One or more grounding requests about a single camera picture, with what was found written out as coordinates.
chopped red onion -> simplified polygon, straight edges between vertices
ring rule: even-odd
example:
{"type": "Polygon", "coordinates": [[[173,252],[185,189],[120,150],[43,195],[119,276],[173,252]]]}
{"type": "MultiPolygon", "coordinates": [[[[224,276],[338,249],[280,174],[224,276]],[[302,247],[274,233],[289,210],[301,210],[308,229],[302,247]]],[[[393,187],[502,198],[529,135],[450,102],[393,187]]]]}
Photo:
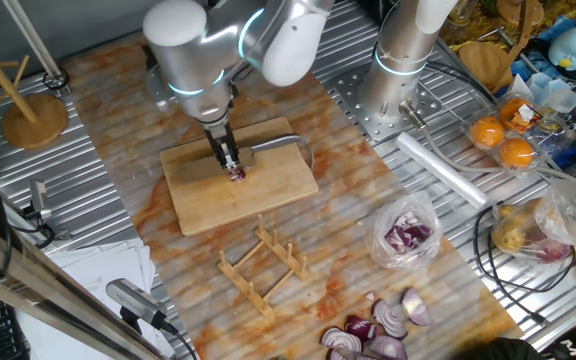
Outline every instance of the chopped red onion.
{"type": "Polygon", "coordinates": [[[372,301],[372,302],[375,302],[375,299],[376,299],[375,293],[372,292],[372,291],[369,292],[368,294],[366,294],[366,296],[364,296],[364,297],[366,298],[366,300],[369,300],[369,301],[372,301]]]}
{"type": "Polygon", "coordinates": [[[404,312],[413,324],[419,326],[430,326],[434,324],[424,301],[414,287],[411,286],[406,290],[404,298],[401,301],[401,307],[404,308],[404,312]]]}
{"type": "Polygon", "coordinates": [[[328,329],[321,338],[321,344],[329,348],[342,348],[353,352],[363,350],[363,345],[358,337],[343,332],[338,327],[328,329]]]}
{"type": "Polygon", "coordinates": [[[395,218],[384,239],[399,255],[417,249],[432,235],[432,229],[419,222],[415,214],[406,212],[395,218]]]}
{"type": "Polygon", "coordinates": [[[372,344],[370,344],[370,350],[386,359],[408,360],[404,344],[390,336],[377,336],[372,344]]]}
{"type": "Polygon", "coordinates": [[[370,321],[366,321],[357,315],[348,315],[344,330],[349,334],[355,335],[361,339],[361,341],[366,341],[377,336],[377,327],[371,324],[370,321]]]}
{"type": "Polygon", "coordinates": [[[399,321],[384,300],[379,300],[377,304],[375,304],[372,310],[372,316],[384,327],[386,334],[400,340],[408,335],[408,330],[406,330],[404,324],[399,321]]]}

onion piece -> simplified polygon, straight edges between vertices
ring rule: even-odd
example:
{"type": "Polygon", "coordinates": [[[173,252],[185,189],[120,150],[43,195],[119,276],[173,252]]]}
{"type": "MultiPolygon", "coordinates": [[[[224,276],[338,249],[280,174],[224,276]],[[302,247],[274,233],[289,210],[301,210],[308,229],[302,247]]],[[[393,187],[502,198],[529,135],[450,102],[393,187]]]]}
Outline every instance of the onion piece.
{"type": "Polygon", "coordinates": [[[408,335],[408,330],[406,330],[404,324],[401,323],[384,300],[377,302],[372,310],[372,316],[384,327],[386,334],[399,340],[408,335]]]}
{"type": "Polygon", "coordinates": [[[404,344],[389,336],[377,336],[372,344],[370,344],[370,350],[386,359],[408,360],[404,344]]]}
{"type": "Polygon", "coordinates": [[[338,327],[328,329],[321,338],[321,344],[329,348],[342,348],[359,353],[364,348],[358,337],[341,331],[338,327]]]}
{"type": "Polygon", "coordinates": [[[368,294],[366,294],[366,296],[364,296],[364,297],[366,298],[366,300],[369,300],[369,301],[372,301],[372,302],[375,302],[375,299],[376,299],[375,293],[372,292],[372,291],[369,292],[368,294]]]}
{"type": "Polygon", "coordinates": [[[357,315],[348,315],[344,330],[349,334],[355,335],[361,341],[366,341],[377,336],[377,327],[371,324],[370,321],[366,321],[357,315]]]}
{"type": "Polygon", "coordinates": [[[328,357],[329,360],[347,360],[345,357],[341,356],[340,353],[333,350],[328,357]]]}
{"type": "Polygon", "coordinates": [[[421,299],[421,296],[414,287],[409,287],[401,301],[406,316],[411,323],[419,326],[430,326],[435,322],[430,317],[430,313],[421,299]]]}

wire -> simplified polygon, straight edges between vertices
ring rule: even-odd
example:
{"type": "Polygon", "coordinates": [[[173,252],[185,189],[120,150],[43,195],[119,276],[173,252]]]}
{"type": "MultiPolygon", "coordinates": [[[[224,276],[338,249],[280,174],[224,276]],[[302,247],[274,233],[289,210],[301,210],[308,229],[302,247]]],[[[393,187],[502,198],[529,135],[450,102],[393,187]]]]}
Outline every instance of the wire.
{"type": "Polygon", "coordinates": [[[523,304],[521,304],[521,302],[517,299],[515,299],[505,288],[504,285],[509,285],[509,286],[513,286],[515,288],[521,289],[521,290],[525,290],[525,291],[529,291],[529,292],[536,292],[536,293],[545,293],[548,292],[552,289],[554,289],[557,285],[559,285],[564,278],[568,275],[568,273],[570,272],[570,270],[575,266],[576,261],[575,261],[575,249],[573,246],[570,247],[570,249],[572,250],[572,260],[570,261],[570,263],[568,264],[568,266],[566,266],[564,272],[561,274],[561,276],[559,278],[557,278],[557,280],[551,281],[549,283],[548,286],[543,287],[543,288],[533,288],[533,287],[528,287],[528,286],[524,286],[521,284],[516,284],[512,281],[507,281],[507,280],[502,280],[499,278],[499,274],[497,274],[497,267],[495,265],[495,261],[492,255],[492,233],[491,231],[488,232],[488,241],[487,241],[487,253],[488,253],[488,262],[490,263],[490,268],[492,269],[492,274],[490,274],[488,271],[486,271],[484,269],[484,266],[481,262],[481,254],[479,253],[479,227],[480,227],[480,223],[481,220],[483,219],[483,217],[488,214],[490,211],[492,211],[493,207],[490,206],[484,210],[482,210],[479,215],[477,216],[477,220],[475,221],[475,226],[474,226],[474,230],[473,230],[473,239],[472,239],[472,246],[473,246],[473,251],[475,253],[475,262],[477,263],[477,266],[479,267],[479,269],[481,270],[481,272],[484,274],[484,276],[488,277],[489,279],[495,281],[495,283],[497,284],[497,286],[499,287],[499,290],[508,298],[510,299],[510,301],[512,301],[514,304],[516,304],[519,308],[521,308],[523,311],[525,311],[535,322],[539,323],[539,324],[547,324],[548,321],[546,320],[545,317],[543,317],[542,315],[540,315],[538,312],[534,312],[531,311],[530,309],[528,309],[527,307],[525,307],[523,304]]]}
{"type": "Polygon", "coordinates": [[[55,230],[53,230],[50,226],[48,226],[48,224],[37,225],[37,228],[35,228],[35,229],[24,229],[24,228],[20,228],[18,226],[14,226],[14,225],[10,225],[10,227],[12,227],[13,229],[15,229],[19,232],[23,232],[26,234],[33,234],[33,233],[38,233],[38,232],[41,232],[42,234],[44,234],[44,232],[47,232],[48,236],[46,236],[46,241],[42,242],[41,244],[35,245],[35,246],[37,246],[37,249],[43,249],[46,246],[50,245],[55,240],[55,235],[56,235],[55,230]]]}
{"type": "Polygon", "coordinates": [[[10,267],[10,262],[12,260],[12,239],[10,234],[10,227],[8,225],[8,216],[6,215],[6,208],[4,207],[4,201],[0,193],[0,236],[6,241],[6,253],[4,255],[4,263],[0,270],[0,280],[4,279],[8,275],[8,268],[10,267]]]}
{"type": "Polygon", "coordinates": [[[190,345],[188,345],[188,342],[186,342],[186,339],[184,339],[183,336],[181,336],[181,334],[179,333],[179,331],[175,331],[174,335],[177,337],[177,339],[181,340],[181,342],[184,344],[184,346],[186,347],[186,349],[188,349],[188,351],[190,352],[190,355],[192,356],[192,358],[194,360],[197,360],[197,356],[195,355],[195,352],[192,350],[192,348],[190,347],[190,345]]]}
{"type": "Polygon", "coordinates": [[[465,82],[475,89],[479,90],[479,92],[484,95],[490,101],[496,101],[497,99],[486,89],[483,87],[479,82],[468,76],[465,72],[457,69],[456,67],[446,65],[444,63],[440,63],[437,61],[428,60],[426,63],[426,67],[431,70],[435,70],[436,72],[442,73],[446,76],[452,76],[456,79],[465,82]]]}
{"type": "Polygon", "coordinates": [[[192,356],[192,358],[194,360],[197,360],[197,356],[195,355],[195,352],[192,350],[192,348],[190,347],[188,342],[186,342],[186,339],[184,339],[184,337],[181,336],[181,334],[179,333],[179,330],[177,330],[177,328],[174,327],[168,320],[164,320],[161,322],[161,329],[168,331],[169,333],[175,335],[177,337],[177,339],[181,340],[181,342],[184,344],[186,349],[188,349],[188,352],[190,352],[190,355],[192,356]]]}

metal bracket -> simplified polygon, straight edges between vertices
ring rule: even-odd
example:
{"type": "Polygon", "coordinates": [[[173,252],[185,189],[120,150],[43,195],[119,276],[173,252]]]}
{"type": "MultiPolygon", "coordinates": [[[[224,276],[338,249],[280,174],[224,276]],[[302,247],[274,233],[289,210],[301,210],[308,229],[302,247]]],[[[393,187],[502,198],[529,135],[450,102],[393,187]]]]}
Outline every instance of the metal bracket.
{"type": "MultiPolygon", "coordinates": [[[[403,121],[389,122],[380,119],[373,119],[366,112],[363,111],[361,103],[357,97],[357,91],[361,80],[368,73],[370,64],[358,67],[349,71],[332,80],[333,88],[339,93],[343,102],[348,106],[348,110],[355,115],[355,123],[363,129],[367,137],[380,142],[386,140],[388,137],[400,132],[411,125],[408,118],[403,117],[403,121]]],[[[441,102],[428,91],[426,91],[421,83],[418,85],[418,100],[416,111],[417,114],[423,115],[425,118],[441,111],[441,102]]]]}

plastic container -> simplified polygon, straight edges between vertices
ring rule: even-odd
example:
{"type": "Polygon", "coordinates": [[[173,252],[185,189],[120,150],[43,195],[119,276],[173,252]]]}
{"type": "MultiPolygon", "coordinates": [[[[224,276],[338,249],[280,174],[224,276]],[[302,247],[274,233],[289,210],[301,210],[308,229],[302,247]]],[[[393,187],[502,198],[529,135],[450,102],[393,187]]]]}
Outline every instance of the plastic container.
{"type": "Polygon", "coordinates": [[[563,119],[543,110],[523,93],[508,93],[475,113],[466,125],[474,145],[514,175],[530,172],[571,141],[563,119]]]}

